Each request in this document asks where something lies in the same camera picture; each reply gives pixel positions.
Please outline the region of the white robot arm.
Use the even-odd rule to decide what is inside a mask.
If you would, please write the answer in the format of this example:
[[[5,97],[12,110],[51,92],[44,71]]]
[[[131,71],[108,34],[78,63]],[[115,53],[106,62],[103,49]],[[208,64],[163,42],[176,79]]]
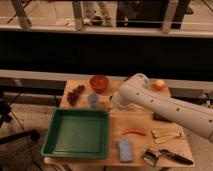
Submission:
[[[113,94],[111,103],[117,109],[129,104],[143,106],[213,143],[213,109],[151,91],[149,79],[142,73],[124,81]]]

